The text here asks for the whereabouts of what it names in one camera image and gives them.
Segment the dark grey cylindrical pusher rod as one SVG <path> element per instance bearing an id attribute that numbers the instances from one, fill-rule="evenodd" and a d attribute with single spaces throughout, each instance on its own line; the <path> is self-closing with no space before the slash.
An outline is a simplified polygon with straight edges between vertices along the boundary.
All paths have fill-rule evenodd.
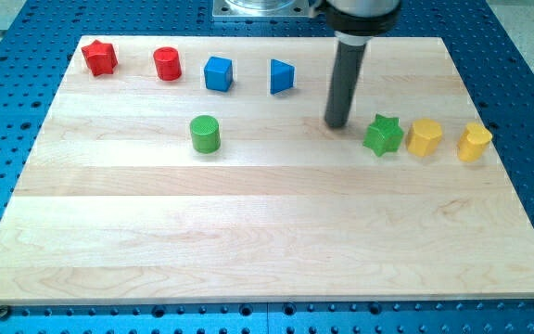
<path id="1" fill-rule="evenodd" d="M 337 43 L 324 113 L 324 120 L 330 128 L 341 128 L 348 122 L 364 51 L 365 45 Z"/>

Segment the robot arm silver black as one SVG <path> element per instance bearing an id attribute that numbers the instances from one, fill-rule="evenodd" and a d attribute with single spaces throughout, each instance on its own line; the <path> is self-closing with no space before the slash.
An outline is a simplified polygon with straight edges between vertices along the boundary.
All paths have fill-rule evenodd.
<path id="1" fill-rule="evenodd" d="M 324 120 L 330 128 L 347 124 L 368 42 L 398 22 L 401 0 L 317 0 L 310 16 L 324 16 L 337 38 Z"/>

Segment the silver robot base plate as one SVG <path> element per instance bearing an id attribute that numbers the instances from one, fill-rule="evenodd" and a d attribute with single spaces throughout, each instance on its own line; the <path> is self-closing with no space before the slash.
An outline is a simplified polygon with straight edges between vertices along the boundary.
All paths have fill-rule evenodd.
<path id="1" fill-rule="evenodd" d="M 308 0 L 212 0 L 216 19 L 305 17 Z"/>

